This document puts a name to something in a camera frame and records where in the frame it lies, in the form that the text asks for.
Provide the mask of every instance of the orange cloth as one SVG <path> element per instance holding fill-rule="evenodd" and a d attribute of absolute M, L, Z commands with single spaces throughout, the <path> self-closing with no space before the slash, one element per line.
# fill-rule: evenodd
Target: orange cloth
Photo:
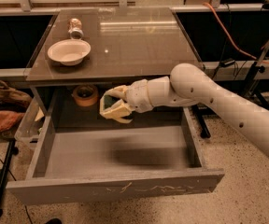
<path fill-rule="evenodd" d="M 0 110 L 0 132 L 9 130 L 13 125 L 21 121 L 24 113 Z"/>

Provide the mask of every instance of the floor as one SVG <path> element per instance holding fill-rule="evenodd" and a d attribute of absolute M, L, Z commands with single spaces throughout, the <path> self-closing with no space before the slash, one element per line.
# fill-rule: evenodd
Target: floor
<path fill-rule="evenodd" d="M 212 137 L 200 138 L 210 168 L 225 176 L 213 193 L 147 198 L 114 203 L 66 203 L 28 206 L 33 223 L 59 218 L 69 224 L 95 223 L 269 223 L 269 160 L 219 118 L 206 118 Z M 11 171 L 24 179 L 33 152 L 17 142 Z M 7 150 L 0 136 L 0 157 Z M 31 223 L 24 205 L 6 190 L 0 223 Z"/>

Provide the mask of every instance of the bowl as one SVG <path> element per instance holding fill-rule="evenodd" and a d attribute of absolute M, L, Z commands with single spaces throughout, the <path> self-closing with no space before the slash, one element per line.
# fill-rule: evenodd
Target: bowl
<path fill-rule="evenodd" d="M 91 46 L 88 42 L 68 39 L 53 44 L 48 50 L 48 56 L 55 62 L 73 66 L 81 63 L 90 50 Z"/>

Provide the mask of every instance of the tape roll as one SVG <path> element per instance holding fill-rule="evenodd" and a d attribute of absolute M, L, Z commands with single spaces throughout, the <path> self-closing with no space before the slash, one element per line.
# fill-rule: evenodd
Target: tape roll
<path fill-rule="evenodd" d="M 93 85 L 77 86 L 73 90 L 72 97 L 79 106 L 91 106 L 97 103 L 98 90 Z"/>

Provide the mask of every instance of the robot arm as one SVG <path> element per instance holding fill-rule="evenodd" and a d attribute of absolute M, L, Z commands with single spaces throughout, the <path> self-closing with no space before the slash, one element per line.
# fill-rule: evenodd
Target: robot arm
<path fill-rule="evenodd" d="M 107 96 L 120 100 L 105 108 Z M 191 106 L 197 103 L 210 107 L 269 157 L 269 111 L 223 89 L 192 64 L 177 65 L 170 78 L 143 79 L 131 86 L 107 91 L 101 100 L 100 113 L 106 119 L 126 123 L 130 120 L 124 117 L 133 111 L 142 113 L 155 106 Z"/>

